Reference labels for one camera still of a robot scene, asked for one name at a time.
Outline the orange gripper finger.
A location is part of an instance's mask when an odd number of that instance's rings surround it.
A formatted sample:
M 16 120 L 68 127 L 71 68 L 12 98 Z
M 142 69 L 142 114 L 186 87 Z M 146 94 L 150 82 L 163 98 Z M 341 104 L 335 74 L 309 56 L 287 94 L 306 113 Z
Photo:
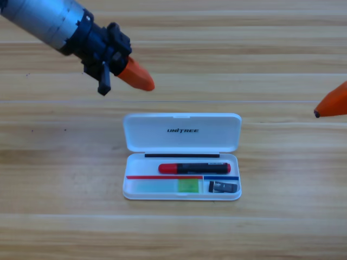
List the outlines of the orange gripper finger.
M 136 89 L 148 92 L 155 89 L 155 83 L 149 72 L 131 57 L 128 57 L 127 65 L 118 78 Z
M 329 92 L 326 97 L 314 109 L 316 118 L 327 116 L 346 115 L 347 85 L 342 83 L 339 87 Z

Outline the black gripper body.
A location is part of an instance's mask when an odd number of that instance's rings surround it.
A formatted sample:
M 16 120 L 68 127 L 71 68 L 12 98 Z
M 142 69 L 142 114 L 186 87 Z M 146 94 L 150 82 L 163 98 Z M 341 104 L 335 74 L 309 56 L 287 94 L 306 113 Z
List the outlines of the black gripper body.
M 78 57 L 84 73 L 98 81 L 98 93 L 106 95 L 111 90 L 110 74 L 118 76 L 128 64 L 130 38 L 115 22 L 99 27 L 88 10 L 83 11 L 76 25 L 75 33 L 66 41 L 65 55 Z

